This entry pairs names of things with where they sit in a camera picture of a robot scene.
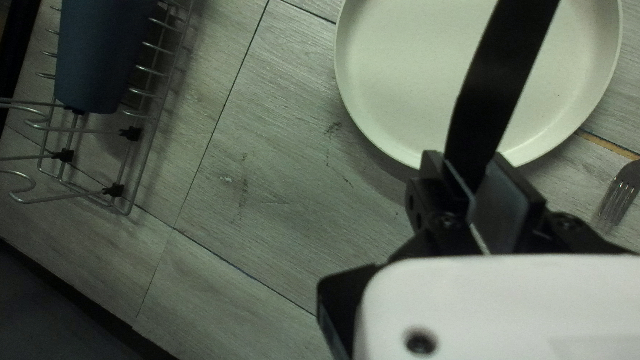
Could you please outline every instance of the screw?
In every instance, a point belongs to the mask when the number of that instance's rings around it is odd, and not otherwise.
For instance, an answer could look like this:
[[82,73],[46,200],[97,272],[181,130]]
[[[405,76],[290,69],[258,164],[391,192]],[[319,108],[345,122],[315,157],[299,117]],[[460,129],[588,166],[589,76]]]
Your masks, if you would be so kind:
[[579,219],[570,215],[558,214],[554,216],[554,218],[556,225],[561,227],[563,230],[576,230],[582,225],[582,222]]
[[446,230],[455,229],[460,226],[460,222],[453,214],[444,214],[435,218],[436,225]]
[[413,334],[406,342],[406,348],[416,354],[430,354],[436,349],[436,343],[423,334]]

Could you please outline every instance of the stain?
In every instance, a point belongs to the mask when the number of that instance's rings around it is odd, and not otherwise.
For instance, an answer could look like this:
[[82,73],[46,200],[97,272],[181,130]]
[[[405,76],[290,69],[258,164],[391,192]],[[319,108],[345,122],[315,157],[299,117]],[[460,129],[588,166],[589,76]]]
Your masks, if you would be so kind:
[[329,140],[331,140],[331,137],[333,136],[333,134],[340,131],[340,129],[342,129],[342,123],[339,121],[336,121],[333,124],[329,125],[329,128],[324,133],[329,134]]
[[249,180],[246,178],[242,179],[242,193],[240,194],[240,201],[238,202],[238,207],[242,208],[246,204],[246,197],[249,194]]
[[240,193],[240,200],[238,201],[238,212],[236,214],[237,220],[242,221],[242,208],[246,205],[246,201],[249,195],[249,180],[246,178],[242,179],[242,188]]
[[342,180],[345,180],[347,182],[347,184],[349,184],[351,186],[351,188],[354,188],[353,184],[351,184],[351,181],[349,181],[349,179],[347,179],[346,177],[342,176]]
[[340,177],[342,178],[342,180],[344,180],[344,182],[345,182],[345,183],[349,184],[349,185],[350,185],[350,187],[355,188],[355,187],[353,186],[353,184],[351,184],[351,181],[349,181],[349,179],[347,179],[346,177],[344,177],[344,175],[340,174],[340,172],[339,172],[338,170],[336,170],[336,169],[335,169],[335,167],[331,167],[331,169],[332,169],[333,171],[335,171],[335,173],[336,173],[336,174],[340,175]]

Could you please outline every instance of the dark floor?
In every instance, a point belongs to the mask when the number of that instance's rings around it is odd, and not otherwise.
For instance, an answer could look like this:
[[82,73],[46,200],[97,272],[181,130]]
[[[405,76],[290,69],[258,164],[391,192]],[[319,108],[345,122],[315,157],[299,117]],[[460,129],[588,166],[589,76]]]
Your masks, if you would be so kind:
[[0,246],[1,360],[142,360]]

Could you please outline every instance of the black bracket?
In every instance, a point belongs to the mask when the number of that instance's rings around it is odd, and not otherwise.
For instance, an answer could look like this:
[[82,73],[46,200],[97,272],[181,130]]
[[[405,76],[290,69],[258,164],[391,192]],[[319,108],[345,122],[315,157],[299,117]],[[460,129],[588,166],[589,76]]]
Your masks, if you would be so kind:
[[110,188],[102,189],[103,195],[111,195],[111,197],[121,197],[124,193],[124,185],[113,183]]
[[52,159],[60,159],[64,163],[70,163],[74,159],[74,151],[70,149],[62,148],[60,152],[54,152],[51,156]]
[[120,132],[120,136],[124,136],[127,140],[131,140],[133,142],[140,140],[140,135],[142,134],[141,127],[129,126],[128,129],[120,129],[118,131]]

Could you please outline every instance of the gray wood grain surface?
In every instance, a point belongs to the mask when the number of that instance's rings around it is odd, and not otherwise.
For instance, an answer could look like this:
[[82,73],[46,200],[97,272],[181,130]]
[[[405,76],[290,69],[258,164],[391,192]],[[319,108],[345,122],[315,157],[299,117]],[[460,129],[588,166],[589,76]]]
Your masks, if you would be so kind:
[[[4,129],[0,156],[35,152],[36,146],[27,138]],[[69,193],[54,179],[34,171],[35,160],[4,161],[0,168],[27,172],[38,181],[33,191],[20,194],[25,199]],[[74,180],[91,189],[102,188],[79,172]],[[18,204],[9,198],[9,190],[27,184],[15,175],[0,173],[0,236],[132,323],[171,229],[139,208],[123,217],[86,199]]]
[[338,14],[343,0],[284,0],[286,3],[299,6],[308,12],[324,17],[332,22],[338,21]]
[[316,319],[174,232],[134,329],[181,360],[329,360]]
[[333,24],[269,3],[177,227],[313,310],[320,276],[410,235],[403,180],[346,113]]
[[640,3],[622,0],[620,57],[606,93],[582,128],[640,152]]
[[[185,55],[180,57],[180,71],[172,83],[168,111],[160,121],[136,199],[167,224],[175,223],[266,1],[195,2]],[[60,0],[42,1],[16,89],[17,99],[51,100],[53,82],[35,75],[36,71],[55,72],[55,60],[40,54],[41,50],[55,52],[57,47],[57,37],[44,31],[58,28],[60,13],[50,9],[51,4],[59,6]],[[69,115],[54,118],[62,124],[70,122]],[[42,133],[26,127],[23,119],[23,112],[11,111],[8,125],[39,142]],[[131,119],[121,114],[91,114],[81,124],[121,129],[131,125]],[[65,139],[65,134],[53,133],[49,147],[59,148]],[[113,135],[83,135],[76,140],[74,148],[81,150],[76,159],[78,168],[104,185],[111,184],[127,140]]]

